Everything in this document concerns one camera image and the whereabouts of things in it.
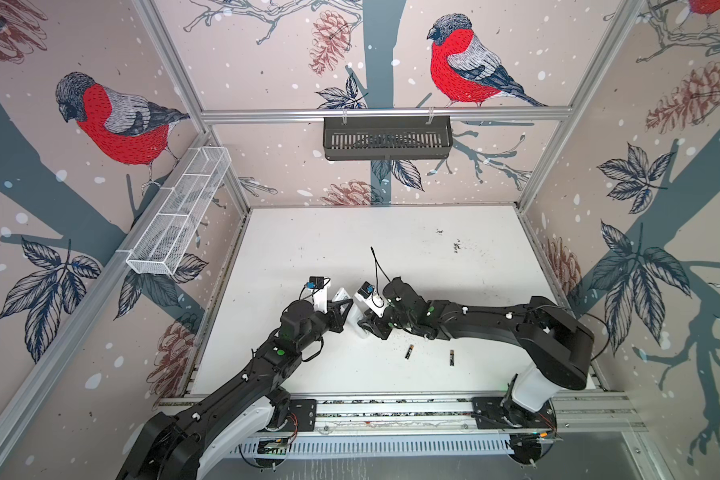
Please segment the white remote control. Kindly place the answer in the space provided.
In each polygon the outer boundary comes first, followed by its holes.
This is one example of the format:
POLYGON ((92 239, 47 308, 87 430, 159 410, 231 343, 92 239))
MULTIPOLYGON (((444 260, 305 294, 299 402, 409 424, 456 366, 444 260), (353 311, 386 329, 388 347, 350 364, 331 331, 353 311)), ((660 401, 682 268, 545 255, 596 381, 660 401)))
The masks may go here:
POLYGON ((364 318, 363 311, 357 305, 355 299, 347 292, 345 288, 340 288, 333 297, 333 301, 351 298, 354 304, 346 317, 345 327, 356 334, 359 338, 366 339, 370 334, 364 330, 360 325, 359 321, 364 318))

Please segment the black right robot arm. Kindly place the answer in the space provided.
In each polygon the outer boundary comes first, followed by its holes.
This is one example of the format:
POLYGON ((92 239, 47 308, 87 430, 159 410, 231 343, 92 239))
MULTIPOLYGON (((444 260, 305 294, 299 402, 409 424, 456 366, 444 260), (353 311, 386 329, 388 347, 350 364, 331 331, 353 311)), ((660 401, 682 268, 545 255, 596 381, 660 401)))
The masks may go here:
POLYGON ((366 308, 358 327, 382 340, 400 329, 427 340, 480 339, 522 348, 532 364, 510 382, 502 405, 507 411, 537 413, 559 391, 587 387, 594 335, 545 297, 505 307, 428 301, 396 277, 382 291, 364 283, 355 300, 366 308))

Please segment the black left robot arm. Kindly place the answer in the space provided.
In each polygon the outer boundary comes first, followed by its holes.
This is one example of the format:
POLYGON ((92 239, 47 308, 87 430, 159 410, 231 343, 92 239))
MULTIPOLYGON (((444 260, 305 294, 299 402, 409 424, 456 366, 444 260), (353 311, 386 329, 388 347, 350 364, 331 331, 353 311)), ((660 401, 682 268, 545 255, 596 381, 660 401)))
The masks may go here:
POLYGON ((193 406, 144 424, 117 477, 202 479, 253 433, 286 425, 291 396, 282 384, 307 347, 343 331, 352 303, 329 301, 322 311, 308 300, 291 302, 240 372, 193 406))

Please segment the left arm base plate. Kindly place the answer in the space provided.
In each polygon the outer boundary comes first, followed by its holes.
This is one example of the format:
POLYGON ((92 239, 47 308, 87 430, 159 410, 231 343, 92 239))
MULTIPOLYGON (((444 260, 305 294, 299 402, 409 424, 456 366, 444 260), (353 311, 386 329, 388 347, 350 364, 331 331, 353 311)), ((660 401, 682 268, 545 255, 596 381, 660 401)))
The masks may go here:
POLYGON ((288 404, 274 406, 273 415, 265 427, 273 432, 313 432, 317 417, 315 399, 291 399, 288 404))

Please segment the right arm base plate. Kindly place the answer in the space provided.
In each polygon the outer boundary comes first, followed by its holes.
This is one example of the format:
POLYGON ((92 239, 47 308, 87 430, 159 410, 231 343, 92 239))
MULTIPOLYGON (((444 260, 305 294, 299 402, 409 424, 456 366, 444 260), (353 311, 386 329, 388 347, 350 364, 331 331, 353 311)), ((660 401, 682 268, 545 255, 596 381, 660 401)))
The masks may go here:
POLYGON ((471 417, 481 430, 532 429, 555 430, 557 428, 554 405, 545 402, 538 412, 531 412, 504 397, 473 397, 471 417))

